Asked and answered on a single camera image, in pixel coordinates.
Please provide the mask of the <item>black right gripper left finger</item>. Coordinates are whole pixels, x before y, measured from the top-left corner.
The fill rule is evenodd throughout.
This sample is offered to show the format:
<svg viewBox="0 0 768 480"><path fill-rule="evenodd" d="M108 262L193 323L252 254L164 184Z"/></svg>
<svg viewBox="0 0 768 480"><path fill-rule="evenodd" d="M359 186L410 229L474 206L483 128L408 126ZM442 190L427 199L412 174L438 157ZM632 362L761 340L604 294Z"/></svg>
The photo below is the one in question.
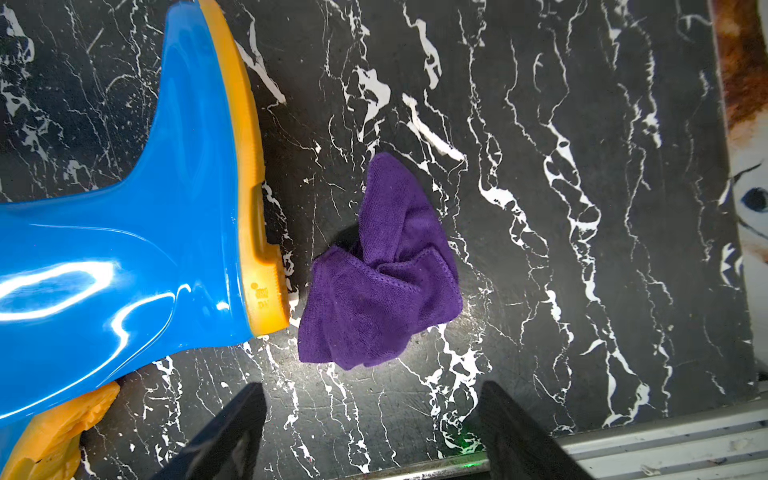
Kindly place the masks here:
<svg viewBox="0 0 768 480"><path fill-rule="evenodd" d="M253 479L267 410L263 386L247 384L153 477Z"/></svg>

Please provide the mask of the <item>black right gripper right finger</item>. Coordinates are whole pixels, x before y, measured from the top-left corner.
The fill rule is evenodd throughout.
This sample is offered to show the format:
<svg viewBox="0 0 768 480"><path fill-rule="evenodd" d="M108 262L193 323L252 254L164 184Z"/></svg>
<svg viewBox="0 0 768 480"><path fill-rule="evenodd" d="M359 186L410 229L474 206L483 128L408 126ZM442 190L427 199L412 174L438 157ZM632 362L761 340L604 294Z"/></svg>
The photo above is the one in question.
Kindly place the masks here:
<svg viewBox="0 0 768 480"><path fill-rule="evenodd" d="M493 381L479 396L479 434L493 479L588 479L590 475Z"/></svg>

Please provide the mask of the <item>blue rubber boot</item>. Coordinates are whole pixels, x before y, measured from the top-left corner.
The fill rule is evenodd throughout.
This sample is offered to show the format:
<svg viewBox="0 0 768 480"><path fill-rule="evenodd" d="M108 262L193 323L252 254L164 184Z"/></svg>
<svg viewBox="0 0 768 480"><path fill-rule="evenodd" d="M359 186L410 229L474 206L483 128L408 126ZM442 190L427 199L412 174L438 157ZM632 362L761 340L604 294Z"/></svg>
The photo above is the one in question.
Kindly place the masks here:
<svg viewBox="0 0 768 480"><path fill-rule="evenodd" d="M72 479L81 463L82 433L103 419L119 392L119 384L111 382L35 416L10 443L1 477Z"/></svg>
<svg viewBox="0 0 768 480"><path fill-rule="evenodd" d="M132 172L1 209L2 423L176 352L286 328L264 179L257 110L222 10L173 5L157 111Z"/></svg>

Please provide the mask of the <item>purple cloth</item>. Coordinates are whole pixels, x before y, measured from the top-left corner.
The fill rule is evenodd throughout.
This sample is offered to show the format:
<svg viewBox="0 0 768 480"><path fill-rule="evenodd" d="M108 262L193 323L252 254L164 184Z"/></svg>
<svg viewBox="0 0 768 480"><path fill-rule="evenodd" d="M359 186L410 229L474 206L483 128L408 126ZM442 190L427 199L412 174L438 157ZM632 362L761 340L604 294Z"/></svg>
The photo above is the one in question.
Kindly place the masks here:
<svg viewBox="0 0 768 480"><path fill-rule="evenodd" d="M373 367L462 313L457 266L435 209L388 153L369 164L357 226L353 248L334 245L312 265L298 332L304 363Z"/></svg>

